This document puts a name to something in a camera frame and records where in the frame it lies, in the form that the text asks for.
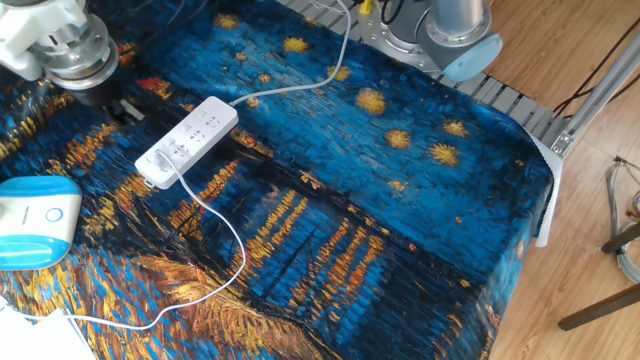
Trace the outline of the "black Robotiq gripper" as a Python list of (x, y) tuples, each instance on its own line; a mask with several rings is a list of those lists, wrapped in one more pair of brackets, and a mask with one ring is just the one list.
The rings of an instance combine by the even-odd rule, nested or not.
[(121, 99), (122, 86), (112, 79), (92, 88), (73, 90), (72, 96), (87, 106), (105, 106), (107, 117), (122, 126), (127, 124), (127, 120), (141, 122), (145, 118), (144, 113), (127, 100)]

